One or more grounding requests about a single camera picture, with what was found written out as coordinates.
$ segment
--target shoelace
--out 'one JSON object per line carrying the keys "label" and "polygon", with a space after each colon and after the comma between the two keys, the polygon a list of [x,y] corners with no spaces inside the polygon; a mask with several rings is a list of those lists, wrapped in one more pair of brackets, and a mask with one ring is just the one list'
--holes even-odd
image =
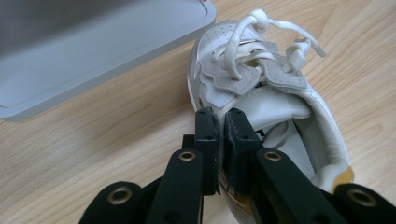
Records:
{"label": "shoelace", "polygon": [[226,47],[214,53],[214,60],[224,54],[225,69],[232,78],[240,80],[242,76],[236,69],[237,59],[242,58],[240,63],[259,58],[274,59],[274,56],[269,53],[263,45],[259,46],[259,44],[256,43],[258,40],[253,40],[246,44],[241,43],[241,35],[249,25],[253,25],[257,32],[264,33],[268,30],[270,24],[280,29],[292,30],[305,37],[303,40],[296,39],[295,42],[286,49],[287,62],[282,67],[283,71],[291,72],[293,70],[300,70],[306,62],[306,54],[311,47],[320,57],[326,56],[326,53],[320,47],[318,41],[303,28],[289,21],[274,21],[269,19],[261,9],[255,9],[250,12],[248,17],[237,24]]}

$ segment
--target screw hole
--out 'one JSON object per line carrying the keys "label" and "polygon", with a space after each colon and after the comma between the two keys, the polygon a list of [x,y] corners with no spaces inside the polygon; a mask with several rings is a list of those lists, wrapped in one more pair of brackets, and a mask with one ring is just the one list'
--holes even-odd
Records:
{"label": "screw hole", "polygon": [[118,187],[111,191],[107,200],[109,203],[117,205],[126,203],[132,197],[132,191],[127,187]]}
{"label": "screw hole", "polygon": [[192,152],[182,152],[180,155],[178,155],[178,158],[183,161],[192,161],[195,159],[195,157],[195,153]]}
{"label": "screw hole", "polygon": [[265,152],[264,157],[270,161],[280,161],[282,159],[282,156],[277,152]]}
{"label": "screw hole", "polygon": [[355,203],[359,203],[366,207],[376,206],[376,199],[361,189],[349,189],[346,194]]}

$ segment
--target shoe upper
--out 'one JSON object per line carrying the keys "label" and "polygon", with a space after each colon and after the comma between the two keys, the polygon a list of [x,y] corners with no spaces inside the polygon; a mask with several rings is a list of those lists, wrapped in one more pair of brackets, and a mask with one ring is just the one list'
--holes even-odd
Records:
{"label": "shoe upper", "polygon": [[[265,133],[265,147],[286,152],[314,185],[330,191],[348,171],[347,148],[329,108],[300,71],[309,48],[324,52],[306,31],[262,13],[219,23],[198,38],[188,75],[192,104],[195,110],[211,106],[220,124],[231,108],[244,111],[253,129]],[[259,34],[268,28],[261,19],[287,24],[308,38],[281,56],[277,45]]]}

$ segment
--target light wood surface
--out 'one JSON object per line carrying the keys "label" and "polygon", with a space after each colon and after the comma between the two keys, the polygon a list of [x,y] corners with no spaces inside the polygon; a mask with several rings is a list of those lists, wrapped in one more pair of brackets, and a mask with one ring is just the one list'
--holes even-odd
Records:
{"label": "light wood surface", "polygon": [[[217,21],[263,8],[316,36],[303,71],[345,137],[356,182],[396,204],[396,1],[214,1]],[[271,28],[281,50],[296,37]],[[20,123],[0,121],[0,223],[78,223],[117,181],[161,176],[193,133],[187,90],[193,41]],[[204,223],[235,223],[220,196]]]}

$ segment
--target grey tray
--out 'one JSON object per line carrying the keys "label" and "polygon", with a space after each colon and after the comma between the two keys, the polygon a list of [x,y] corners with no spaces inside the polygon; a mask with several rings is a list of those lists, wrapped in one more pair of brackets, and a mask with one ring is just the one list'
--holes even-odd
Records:
{"label": "grey tray", "polygon": [[205,0],[0,1],[0,119],[27,119],[195,38]]}

